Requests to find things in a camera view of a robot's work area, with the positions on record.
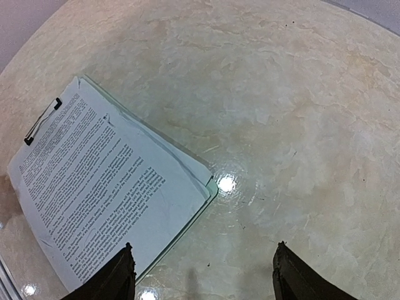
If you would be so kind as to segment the metal wire folder clip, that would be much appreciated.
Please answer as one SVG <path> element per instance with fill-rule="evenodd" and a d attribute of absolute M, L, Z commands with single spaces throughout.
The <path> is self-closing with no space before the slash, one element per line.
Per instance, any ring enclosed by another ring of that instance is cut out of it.
<path fill-rule="evenodd" d="M 40 127 L 54 114 L 55 111 L 57 111 L 62 106 L 62 104 L 63 104 L 62 100 L 59 97 L 57 97 L 41 113 L 41 115 L 38 117 L 36 122 L 33 124 L 31 129 L 27 132 L 27 134 L 24 137 L 24 143 L 27 146 L 30 146 L 32 144 Z"/>

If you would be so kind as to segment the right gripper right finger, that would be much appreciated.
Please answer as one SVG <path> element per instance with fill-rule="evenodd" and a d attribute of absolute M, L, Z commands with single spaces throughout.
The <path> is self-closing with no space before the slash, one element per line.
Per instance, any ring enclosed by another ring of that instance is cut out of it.
<path fill-rule="evenodd" d="M 356 299 L 325 280 L 283 241 L 277 245 L 272 266 L 272 284 L 276 299 Z"/>

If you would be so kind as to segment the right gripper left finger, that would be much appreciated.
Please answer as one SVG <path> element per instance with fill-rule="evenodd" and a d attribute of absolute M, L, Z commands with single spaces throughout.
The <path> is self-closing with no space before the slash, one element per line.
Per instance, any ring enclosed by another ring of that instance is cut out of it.
<path fill-rule="evenodd" d="M 127 243 L 94 276 L 62 300 L 134 299 L 135 261 Z"/>

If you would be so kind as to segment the remaining printed paper stack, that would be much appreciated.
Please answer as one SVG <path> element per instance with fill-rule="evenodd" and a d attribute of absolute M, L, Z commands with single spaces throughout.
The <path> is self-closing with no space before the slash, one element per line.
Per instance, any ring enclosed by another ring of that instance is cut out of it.
<path fill-rule="evenodd" d="M 86 283 L 126 244 L 145 276 L 218 193 L 210 170 L 87 76 L 52 100 L 7 173 L 62 284 Z"/>

